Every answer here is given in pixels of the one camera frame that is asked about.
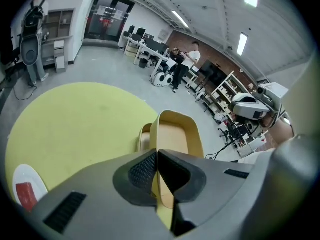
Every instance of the person wearing backpack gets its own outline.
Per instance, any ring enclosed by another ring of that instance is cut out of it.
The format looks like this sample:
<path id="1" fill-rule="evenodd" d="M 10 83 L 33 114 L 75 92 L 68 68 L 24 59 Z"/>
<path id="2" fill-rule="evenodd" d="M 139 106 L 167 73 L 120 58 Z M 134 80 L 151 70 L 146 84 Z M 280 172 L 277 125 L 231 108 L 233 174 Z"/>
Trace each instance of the person wearing backpack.
<path id="1" fill-rule="evenodd" d="M 27 70 L 30 76 L 30 80 L 32 82 L 32 84 L 35 86 L 37 84 L 37 76 L 39 77 L 39 80 L 41 82 L 44 82 L 47 77 L 49 76 L 49 73 L 45 73 L 44 70 L 44 66 L 42 63 L 42 22 L 45 21 L 46 16 L 48 16 L 48 12 L 49 12 L 49 3 L 45 0 L 32 0 L 32 2 L 30 3 L 30 6 L 28 8 L 28 11 L 22 21 L 22 28 L 24 28 L 24 24 L 26 24 L 25 20 L 28 16 L 28 14 L 30 12 L 32 12 L 32 10 L 37 9 L 37 16 L 40 17 L 40 25 L 36 31 L 36 35 L 38 37 L 38 49 L 39 49 L 39 55 L 38 55 L 38 59 L 36 61 L 35 64 L 33 65 L 27 65 Z"/>

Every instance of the man in white shirt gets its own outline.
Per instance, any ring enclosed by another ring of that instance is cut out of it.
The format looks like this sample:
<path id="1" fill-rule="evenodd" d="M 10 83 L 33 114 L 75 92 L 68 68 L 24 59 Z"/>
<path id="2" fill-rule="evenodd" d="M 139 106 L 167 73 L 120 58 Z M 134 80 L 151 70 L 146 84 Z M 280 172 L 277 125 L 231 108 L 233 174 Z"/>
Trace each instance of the man in white shirt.
<path id="1" fill-rule="evenodd" d="M 33 3 L 33 7 L 37 7 L 40 6 L 41 7 L 41 13 L 43 14 L 43 18 L 42 21 L 45 21 L 46 16 L 48 16 L 48 12 L 49 12 L 49 3 L 45 0 L 32 0 L 30 6 L 28 7 L 28 11 L 31 10 L 32 8 L 32 3 Z M 49 73 L 45 73 L 44 70 L 44 66 L 42 64 L 42 27 L 40 27 L 37 31 L 37 36 L 38 36 L 38 41 L 39 41 L 39 56 L 38 56 L 38 60 L 36 61 L 36 63 L 34 65 L 31 66 L 26 66 L 29 76 L 30 76 L 30 80 L 32 82 L 32 84 L 35 86 L 37 84 L 37 75 L 39 76 L 39 79 L 41 82 L 45 81 L 47 79 L 47 77 L 49 76 Z"/>
<path id="2" fill-rule="evenodd" d="M 199 43 L 193 42 L 192 43 L 192 51 L 188 54 L 181 53 L 181 55 L 184 57 L 184 61 L 182 64 L 180 64 L 175 72 L 174 77 L 172 81 L 173 85 L 173 92 L 176 93 L 178 90 L 179 85 L 181 84 L 182 78 L 186 75 L 186 73 L 192 68 L 192 66 L 199 62 L 201 54 L 198 51 L 199 49 Z"/>

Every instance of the red object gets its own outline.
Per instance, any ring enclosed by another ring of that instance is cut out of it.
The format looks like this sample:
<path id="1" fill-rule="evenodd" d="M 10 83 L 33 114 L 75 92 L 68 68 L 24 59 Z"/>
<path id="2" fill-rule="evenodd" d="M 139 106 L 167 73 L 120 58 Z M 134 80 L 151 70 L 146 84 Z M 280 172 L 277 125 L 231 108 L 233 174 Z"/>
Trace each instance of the red object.
<path id="1" fill-rule="evenodd" d="M 19 183 L 15 185 L 18 198 L 23 208 L 31 212 L 32 208 L 37 204 L 37 199 L 30 182 Z"/>

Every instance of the gray pants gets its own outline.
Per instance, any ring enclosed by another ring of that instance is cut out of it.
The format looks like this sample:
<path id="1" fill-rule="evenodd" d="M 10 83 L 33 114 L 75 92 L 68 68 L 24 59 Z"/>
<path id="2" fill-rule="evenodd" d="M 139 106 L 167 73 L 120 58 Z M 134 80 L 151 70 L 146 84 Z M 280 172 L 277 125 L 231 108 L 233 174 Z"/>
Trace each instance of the gray pants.
<path id="1" fill-rule="evenodd" d="M 32 83 L 37 81 L 37 77 L 39 80 L 41 80 L 46 75 L 44 66 L 42 65 L 41 49 L 42 47 L 39 45 L 39 56 L 36 63 L 31 66 L 26 66 Z"/>

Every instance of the white plate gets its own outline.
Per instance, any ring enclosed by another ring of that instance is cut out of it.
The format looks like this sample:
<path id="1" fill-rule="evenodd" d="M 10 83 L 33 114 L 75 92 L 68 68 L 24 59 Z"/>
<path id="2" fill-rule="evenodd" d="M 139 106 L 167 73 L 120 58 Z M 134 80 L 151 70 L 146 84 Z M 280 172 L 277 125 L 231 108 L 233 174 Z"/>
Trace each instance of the white plate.
<path id="1" fill-rule="evenodd" d="M 14 198 L 19 205 L 21 205 L 21 202 L 18 197 L 16 184 L 28 182 L 31 183 L 34 196 L 38 202 L 48 193 L 46 185 L 42 181 L 39 174 L 31 166 L 27 164 L 20 164 L 14 171 L 12 181 Z"/>

